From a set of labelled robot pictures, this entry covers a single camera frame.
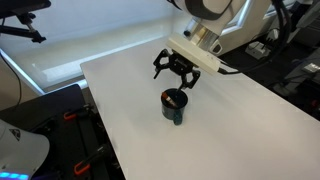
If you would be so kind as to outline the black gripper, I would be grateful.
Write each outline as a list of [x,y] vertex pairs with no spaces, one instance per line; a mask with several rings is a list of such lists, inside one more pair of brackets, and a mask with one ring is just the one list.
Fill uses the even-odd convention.
[[[163,58],[167,58],[168,62],[161,64],[160,61]],[[199,70],[194,70],[194,65],[189,60],[178,53],[169,54],[167,49],[163,49],[159,53],[157,58],[154,60],[153,65],[155,66],[156,72],[154,79],[156,79],[164,69],[170,69],[172,72],[179,75],[181,77],[179,90],[186,88],[192,89],[201,76],[201,72]]]

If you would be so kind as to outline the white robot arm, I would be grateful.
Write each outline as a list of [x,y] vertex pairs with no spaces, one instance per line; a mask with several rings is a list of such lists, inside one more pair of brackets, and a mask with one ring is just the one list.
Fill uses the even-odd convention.
[[218,55],[222,51],[219,37],[227,24],[237,15],[245,0],[167,0],[175,8],[192,16],[182,34],[172,33],[154,60],[154,79],[169,69],[181,77],[179,90],[192,89],[201,72],[224,73]]

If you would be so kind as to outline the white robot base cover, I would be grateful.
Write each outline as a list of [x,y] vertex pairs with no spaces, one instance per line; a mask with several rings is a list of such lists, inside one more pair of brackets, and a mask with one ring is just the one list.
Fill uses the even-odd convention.
[[0,180],[31,180],[50,149],[47,137],[0,120]]

